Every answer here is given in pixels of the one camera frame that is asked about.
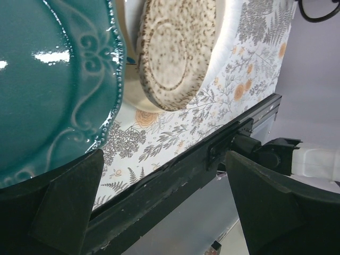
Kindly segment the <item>cream and blue plate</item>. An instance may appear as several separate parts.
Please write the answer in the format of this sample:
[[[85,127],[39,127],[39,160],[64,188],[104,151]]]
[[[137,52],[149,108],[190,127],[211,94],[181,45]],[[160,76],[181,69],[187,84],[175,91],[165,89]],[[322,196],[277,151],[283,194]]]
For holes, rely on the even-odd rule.
[[[127,63],[124,78],[124,100],[138,110],[148,113],[161,113],[162,109],[155,106],[145,95],[140,83],[135,64]]]

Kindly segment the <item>floral patterned table mat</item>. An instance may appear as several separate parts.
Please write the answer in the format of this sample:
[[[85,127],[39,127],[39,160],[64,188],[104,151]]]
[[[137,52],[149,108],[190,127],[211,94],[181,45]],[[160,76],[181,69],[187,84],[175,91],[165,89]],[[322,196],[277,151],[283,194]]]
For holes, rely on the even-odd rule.
[[[286,51],[295,1],[242,1],[227,60],[212,82],[177,112],[147,113],[123,104],[105,144],[94,208],[270,96]]]

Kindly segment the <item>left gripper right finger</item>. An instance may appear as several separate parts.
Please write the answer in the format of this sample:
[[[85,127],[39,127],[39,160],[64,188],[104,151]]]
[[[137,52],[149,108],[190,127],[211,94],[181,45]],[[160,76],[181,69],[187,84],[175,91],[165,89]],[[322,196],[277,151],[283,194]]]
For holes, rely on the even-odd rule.
[[[339,194],[234,152],[226,171],[249,254],[339,254]]]

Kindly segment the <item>teal scalloped plate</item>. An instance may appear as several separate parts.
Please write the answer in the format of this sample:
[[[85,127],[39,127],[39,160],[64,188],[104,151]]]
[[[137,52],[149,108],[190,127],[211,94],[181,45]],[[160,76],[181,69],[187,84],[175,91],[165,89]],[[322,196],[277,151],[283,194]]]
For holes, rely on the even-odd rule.
[[[1,1],[1,187],[101,148],[123,101],[114,1]]]

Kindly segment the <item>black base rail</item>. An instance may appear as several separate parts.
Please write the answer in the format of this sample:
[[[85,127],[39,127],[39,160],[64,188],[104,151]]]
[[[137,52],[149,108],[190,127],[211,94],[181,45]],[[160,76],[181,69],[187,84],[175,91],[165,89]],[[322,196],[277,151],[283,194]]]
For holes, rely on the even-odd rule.
[[[274,116],[281,95],[272,94],[190,149],[95,209],[81,254],[122,254],[196,190],[216,177],[218,165],[237,134]]]

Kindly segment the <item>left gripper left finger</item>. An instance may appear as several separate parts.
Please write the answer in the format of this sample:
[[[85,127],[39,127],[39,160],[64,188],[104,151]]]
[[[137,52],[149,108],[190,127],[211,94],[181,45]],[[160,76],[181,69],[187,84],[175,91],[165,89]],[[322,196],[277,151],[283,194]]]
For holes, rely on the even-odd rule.
[[[80,254],[103,167],[97,149],[1,189],[1,254]]]

